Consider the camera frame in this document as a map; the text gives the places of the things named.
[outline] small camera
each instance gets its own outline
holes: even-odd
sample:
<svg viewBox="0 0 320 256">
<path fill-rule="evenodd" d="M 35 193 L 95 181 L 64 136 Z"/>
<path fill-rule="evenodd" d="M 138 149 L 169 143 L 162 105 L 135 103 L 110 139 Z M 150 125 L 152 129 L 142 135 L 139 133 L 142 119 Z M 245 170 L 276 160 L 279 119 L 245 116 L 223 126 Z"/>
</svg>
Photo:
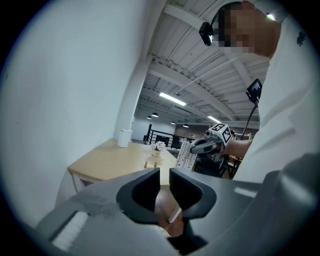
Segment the small camera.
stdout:
<svg viewBox="0 0 320 256">
<path fill-rule="evenodd" d="M 258 107 L 260 96 L 261 96 L 262 84 L 259 79 L 254 80 L 254 82 L 246 89 L 245 94 L 248 96 L 249 100 Z"/>
<path fill-rule="evenodd" d="M 214 30 L 208 22 L 202 23 L 199 34 L 206 46 L 210 46 L 214 40 Z"/>
</svg>

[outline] wooden table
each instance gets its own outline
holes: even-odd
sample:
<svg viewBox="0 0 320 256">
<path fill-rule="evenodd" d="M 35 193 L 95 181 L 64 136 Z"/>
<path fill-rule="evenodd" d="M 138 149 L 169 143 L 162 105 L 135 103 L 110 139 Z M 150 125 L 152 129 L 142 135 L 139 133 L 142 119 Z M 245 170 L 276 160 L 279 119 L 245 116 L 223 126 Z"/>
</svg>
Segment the wooden table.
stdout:
<svg viewBox="0 0 320 256">
<path fill-rule="evenodd" d="M 177 159 L 167 150 L 161 157 L 152 156 L 150 145 L 129 142 L 128 147 L 117 146 L 111 139 L 96 147 L 67 169 L 73 175 L 77 191 L 84 188 L 83 182 L 97 182 L 117 178 L 126 174 L 145 170 L 145 162 L 160 168 L 160 185 L 169 185 L 169 169 L 175 168 Z"/>
</svg>

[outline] office chair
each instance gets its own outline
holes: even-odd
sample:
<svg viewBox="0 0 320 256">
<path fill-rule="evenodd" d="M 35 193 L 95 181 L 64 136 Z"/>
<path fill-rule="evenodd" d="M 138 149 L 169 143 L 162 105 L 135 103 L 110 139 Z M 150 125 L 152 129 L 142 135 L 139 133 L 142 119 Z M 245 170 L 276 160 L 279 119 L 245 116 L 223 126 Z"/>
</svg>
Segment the office chair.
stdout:
<svg viewBox="0 0 320 256">
<path fill-rule="evenodd" d="M 181 149 L 181 143 L 178 136 L 172 135 L 171 148 L 174 148 L 174 152 L 176 152 L 176 150 Z"/>
</svg>

